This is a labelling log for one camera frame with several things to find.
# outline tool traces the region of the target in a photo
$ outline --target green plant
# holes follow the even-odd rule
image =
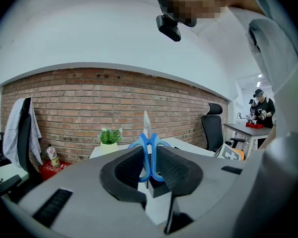
[[[110,130],[110,129],[101,129],[102,132],[99,134],[99,139],[103,144],[111,145],[117,142],[120,142],[123,138],[123,130],[122,128],[117,130]]]

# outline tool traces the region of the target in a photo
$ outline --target potted plant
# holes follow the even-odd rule
[[[111,130],[102,128],[99,134],[100,149],[102,154],[112,153],[118,151],[117,142],[120,142],[123,138],[123,129]]]

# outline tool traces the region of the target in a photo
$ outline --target black cap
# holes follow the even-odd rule
[[[260,88],[258,88],[256,91],[255,91],[255,93],[253,94],[253,97],[255,98],[256,97],[256,95],[258,95],[259,93],[264,93],[264,91],[262,90],[262,89],[260,89]]]

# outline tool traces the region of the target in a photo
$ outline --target brick wall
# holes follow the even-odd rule
[[[154,132],[206,147],[201,115],[208,102],[223,107],[227,101],[176,81],[113,69],[80,68],[44,72],[3,87],[1,125],[18,98],[32,96],[45,152],[50,142],[61,159],[86,159],[99,145],[102,127],[123,128],[123,143],[133,142],[143,129],[147,110]]]

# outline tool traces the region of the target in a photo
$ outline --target blue scissors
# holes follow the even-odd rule
[[[147,136],[144,134],[148,133],[151,135],[151,138],[148,139]],[[139,139],[132,143],[128,148],[135,147],[135,146],[142,146],[144,149],[144,161],[145,161],[145,170],[146,174],[143,177],[139,177],[139,182],[145,182],[149,180],[152,176],[157,181],[164,181],[161,175],[157,174],[156,171],[156,160],[157,160],[157,146],[164,145],[171,147],[167,142],[161,140],[157,134],[153,133],[149,116],[145,111],[144,115],[144,133],[141,133]],[[148,145],[151,145],[152,155],[151,155],[151,167],[149,163],[149,156],[148,156]]]

